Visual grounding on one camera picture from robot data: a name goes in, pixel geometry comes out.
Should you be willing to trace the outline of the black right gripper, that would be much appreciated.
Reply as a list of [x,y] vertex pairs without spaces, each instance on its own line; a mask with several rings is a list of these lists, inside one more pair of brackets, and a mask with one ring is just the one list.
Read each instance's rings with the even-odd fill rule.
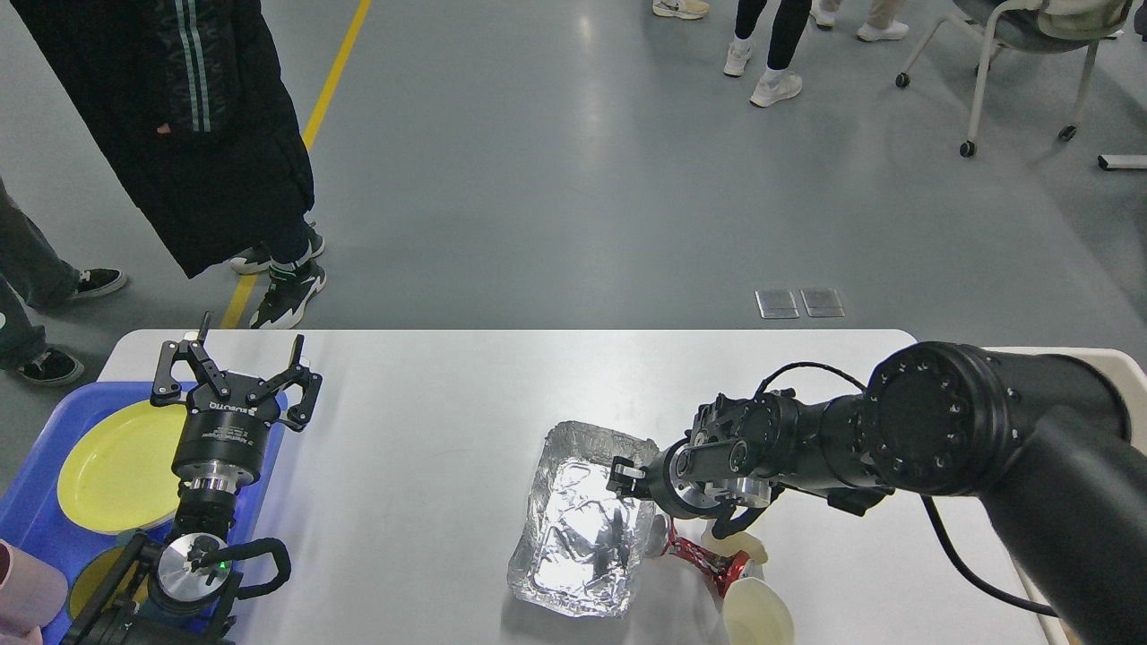
[[606,488],[619,499],[653,500],[677,519],[713,519],[710,533],[724,541],[749,530],[777,499],[770,481],[733,469],[734,457],[748,460],[740,440],[682,438],[643,467],[615,456]]

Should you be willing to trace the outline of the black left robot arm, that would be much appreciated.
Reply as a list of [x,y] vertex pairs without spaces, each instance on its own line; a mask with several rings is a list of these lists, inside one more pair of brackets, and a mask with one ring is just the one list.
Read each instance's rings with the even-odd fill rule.
[[175,518],[161,541],[135,533],[63,636],[65,644],[225,644],[237,601],[281,588],[291,574],[282,541],[232,537],[237,495],[262,480],[274,426],[302,432],[323,376],[297,335],[287,367],[252,376],[217,367],[208,326],[161,348],[154,407],[185,409],[171,469]]

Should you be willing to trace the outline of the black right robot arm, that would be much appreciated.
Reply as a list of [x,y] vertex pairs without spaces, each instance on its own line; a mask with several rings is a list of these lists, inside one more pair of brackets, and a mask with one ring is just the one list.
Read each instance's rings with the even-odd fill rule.
[[951,564],[975,585],[934,500],[978,498],[1046,605],[1085,644],[1144,644],[1146,461],[1131,393],[1090,359],[920,342],[877,364],[858,393],[806,404],[763,379],[749,399],[701,405],[647,465],[617,456],[608,489],[678,519],[746,531],[783,490],[863,515],[921,495]]

